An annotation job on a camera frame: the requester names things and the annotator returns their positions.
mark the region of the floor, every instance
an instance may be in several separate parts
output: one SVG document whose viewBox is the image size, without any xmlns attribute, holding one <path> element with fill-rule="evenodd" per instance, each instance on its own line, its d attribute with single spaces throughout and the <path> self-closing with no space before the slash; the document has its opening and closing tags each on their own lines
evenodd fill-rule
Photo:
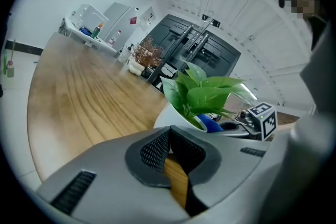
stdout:
<svg viewBox="0 0 336 224">
<path fill-rule="evenodd" d="M 1 73 L 4 95 L 0 98 L 0 142 L 15 177 L 36 190 L 41 184 L 30 153 L 27 134 L 29 87 L 39 56 L 15 51 L 14 77 Z"/>
</svg>

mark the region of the black baseboard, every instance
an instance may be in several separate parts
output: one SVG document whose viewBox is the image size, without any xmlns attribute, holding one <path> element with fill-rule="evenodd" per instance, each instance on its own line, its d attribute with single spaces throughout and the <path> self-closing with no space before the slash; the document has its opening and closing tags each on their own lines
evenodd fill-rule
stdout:
<svg viewBox="0 0 336 224">
<path fill-rule="evenodd" d="M 6 42 L 6 49 L 11 50 L 13 48 L 13 42 L 10 40 L 7 40 Z M 21 51 L 21 52 L 25 52 L 27 54 L 35 54 L 35 55 L 41 55 L 43 49 L 41 48 L 36 48 L 30 45 L 26 45 L 26 44 L 22 44 L 22 43 L 16 43 L 15 44 L 15 48 L 14 50 L 16 51 Z"/>
</svg>

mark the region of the white vase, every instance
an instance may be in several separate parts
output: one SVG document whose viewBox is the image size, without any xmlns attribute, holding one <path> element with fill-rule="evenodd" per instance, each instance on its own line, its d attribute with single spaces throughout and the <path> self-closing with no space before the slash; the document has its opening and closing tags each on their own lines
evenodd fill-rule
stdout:
<svg viewBox="0 0 336 224">
<path fill-rule="evenodd" d="M 132 60 L 130 61 L 128 68 L 131 73 L 140 76 L 142 71 L 145 70 L 145 67 L 142 66 L 141 64 L 137 63 L 136 61 Z"/>
<path fill-rule="evenodd" d="M 157 127 L 164 127 L 164 126 L 170 126 L 170 125 L 176 125 L 176 126 L 183 126 L 188 127 L 192 129 L 196 129 L 202 132 L 207 132 L 207 127 L 205 124 L 196 116 L 194 118 L 200 126 L 202 126 L 203 130 L 197 128 L 195 125 L 191 124 L 189 121 L 187 121 L 184 117 L 181 116 L 177 112 L 177 110 L 169 103 L 159 114 L 159 116 L 156 118 L 156 121 L 154 123 L 154 128 Z"/>
</svg>

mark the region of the person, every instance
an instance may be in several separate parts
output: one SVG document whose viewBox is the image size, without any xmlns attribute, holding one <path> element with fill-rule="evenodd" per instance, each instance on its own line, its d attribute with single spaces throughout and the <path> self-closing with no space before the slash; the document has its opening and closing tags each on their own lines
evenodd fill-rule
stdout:
<svg viewBox="0 0 336 224">
<path fill-rule="evenodd" d="M 321 0 L 278 0 L 279 6 L 284 8 L 286 1 L 291 3 L 291 10 L 293 13 L 300 14 L 309 26 L 312 32 L 312 45 L 313 51 L 319 37 L 324 31 L 328 16 L 325 7 L 322 5 Z"/>
</svg>

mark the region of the wood grain tabletop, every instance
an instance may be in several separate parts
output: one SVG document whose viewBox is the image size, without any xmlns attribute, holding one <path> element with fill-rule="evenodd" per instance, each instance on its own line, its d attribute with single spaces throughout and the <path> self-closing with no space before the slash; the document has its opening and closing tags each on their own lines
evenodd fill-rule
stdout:
<svg viewBox="0 0 336 224">
<path fill-rule="evenodd" d="M 131 74 L 112 52 L 54 33 L 28 98 L 29 145 L 40 179 L 97 143 L 151 129 L 166 104 L 160 91 Z M 164 173 L 184 206 L 187 176 L 173 156 Z"/>
</svg>

